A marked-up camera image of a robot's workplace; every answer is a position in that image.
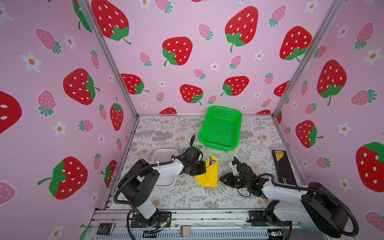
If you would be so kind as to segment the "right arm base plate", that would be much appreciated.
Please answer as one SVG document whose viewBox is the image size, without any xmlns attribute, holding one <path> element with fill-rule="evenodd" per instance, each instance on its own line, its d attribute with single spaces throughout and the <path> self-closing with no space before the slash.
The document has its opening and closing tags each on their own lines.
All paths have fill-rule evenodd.
<svg viewBox="0 0 384 240">
<path fill-rule="evenodd" d="M 247 223 L 253 227 L 288 227 L 289 222 L 280 221 L 272 212 L 249 211 Z"/>
</svg>

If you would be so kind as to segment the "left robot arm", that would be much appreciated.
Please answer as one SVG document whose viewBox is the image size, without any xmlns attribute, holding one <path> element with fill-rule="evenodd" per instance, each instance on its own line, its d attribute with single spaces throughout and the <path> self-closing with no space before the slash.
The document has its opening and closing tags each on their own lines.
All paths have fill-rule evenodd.
<svg viewBox="0 0 384 240">
<path fill-rule="evenodd" d="M 140 159 L 119 182 L 113 202 L 128 205 L 135 213 L 150 220 L 158 214 L 157 207 L 149 200 L 157 181 L 184 173 L 192 177 L 205 174 L 206 163 L 202 158 L 201 150 L 189 146 L 181 155 L 171 155 L 167 162 L 149 163 Z"/>
</svg>

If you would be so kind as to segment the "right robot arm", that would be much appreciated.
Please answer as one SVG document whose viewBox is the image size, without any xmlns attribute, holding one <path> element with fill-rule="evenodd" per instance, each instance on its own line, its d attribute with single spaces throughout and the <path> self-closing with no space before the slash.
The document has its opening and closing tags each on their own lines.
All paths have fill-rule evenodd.
<svg viewBox="0 0 384 240">
<path fill-rule="evenodd" d="M 308 224 L 332 238 L 359 234 L 358 221 L 350 208 L 320 183 L 308 186 L 278 183 L 272 174 L 257 176 L 238 158 L 230 162 L 230 167 L 232 172 L 220 177 L 220 182 L 237 190 L 246 189 L 250 196 L 270 200 L 257 222 L 270 226 L 283 222 Z"/>
</svg>

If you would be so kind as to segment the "yellow paper napkin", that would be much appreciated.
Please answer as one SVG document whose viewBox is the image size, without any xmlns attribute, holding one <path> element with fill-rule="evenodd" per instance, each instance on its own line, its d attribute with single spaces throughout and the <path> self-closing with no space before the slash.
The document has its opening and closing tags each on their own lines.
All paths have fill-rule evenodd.
<svg viewBox="0 0 384 240">
<path fill-rule="evenodd" d="M 211 160 L 217 160 L 213 165 L 210 165 Z M 212 155 L 206 160 L 206 173 L 196 176 L 195 179 L 202 187 L 217 188 L 219 186 L 219 159 Z"/>
</svg>

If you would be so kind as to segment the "white rectangular tray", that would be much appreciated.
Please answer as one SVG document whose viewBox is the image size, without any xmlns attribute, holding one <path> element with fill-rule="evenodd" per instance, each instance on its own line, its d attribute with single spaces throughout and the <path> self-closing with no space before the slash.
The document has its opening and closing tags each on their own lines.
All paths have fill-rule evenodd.
<svg viewBox="0 0 384 240">
<path fill-rule="evenodd" d="M 172 156 L 178 156 L 179 152 L 175 149 L 159 149 L 153 155 L 152 164 L 155 164 L 155 170 L 160 173 L 160 176 L 154 188 L 170 188 L 175 185 L 177 176 L 183 169 L 182 163 Z"/>
</svg>

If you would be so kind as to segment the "green plastic basket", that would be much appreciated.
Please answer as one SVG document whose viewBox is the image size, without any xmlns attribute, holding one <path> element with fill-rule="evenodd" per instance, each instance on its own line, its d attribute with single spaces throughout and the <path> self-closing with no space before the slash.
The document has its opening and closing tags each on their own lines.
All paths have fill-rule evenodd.
<svg viewBox="0 0 384 240">
<path fill-rule="evenodd" d="M 205 116 L 199 140 L 204 146 L 229 152 L 239 144 L 243 115 L 225 107 L 210 107 Z"/>
</svg>

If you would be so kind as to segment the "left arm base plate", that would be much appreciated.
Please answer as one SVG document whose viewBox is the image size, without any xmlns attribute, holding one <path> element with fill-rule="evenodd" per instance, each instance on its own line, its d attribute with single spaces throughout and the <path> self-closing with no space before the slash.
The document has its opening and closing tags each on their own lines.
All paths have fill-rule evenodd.
<svg viewBox="0 0 384 240">
<path fill-rule="evenodd" d="M 146 219 L 140 213 L 133 213 L 133 216 L 127 216 L 127 225 L 131 228 L 164 228 L 170 227 L 172 212 L 156 211 L 155 214 Z"/>
</svg>

